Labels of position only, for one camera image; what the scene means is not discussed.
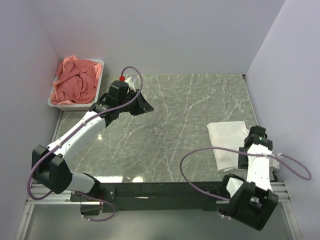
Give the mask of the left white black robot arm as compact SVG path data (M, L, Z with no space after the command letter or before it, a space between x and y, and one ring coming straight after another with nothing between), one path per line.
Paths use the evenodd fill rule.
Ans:
M32 151L31 178L51 192L82 192L88 201L100 195L100 182L87 173L71 171L71 160L85 143L108 127L122 113L138 116L152 112L140 89L126 81L114 81L107 93L93 103L82 119L67 133L48 146L38 145Z

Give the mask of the white t shirt red print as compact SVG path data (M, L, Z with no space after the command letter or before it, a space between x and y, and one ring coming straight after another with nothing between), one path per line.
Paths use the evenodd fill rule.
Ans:
M236 151L239 150L239 147L243 147L244 139L249 133L244 121L211 122L206 127L213 147ZM237 153L214 149L213 154L219 172L228 172L238 168Z

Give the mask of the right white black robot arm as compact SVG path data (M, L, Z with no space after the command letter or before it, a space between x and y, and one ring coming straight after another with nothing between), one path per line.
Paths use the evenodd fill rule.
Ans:
M273 142L265 128L252 126L238 151L238 166L247 168L247 175L242 178L229 173L223 177L219 193L230 201L219 207L218 212L260 231L279 202L270 181L269 155L273 153Z

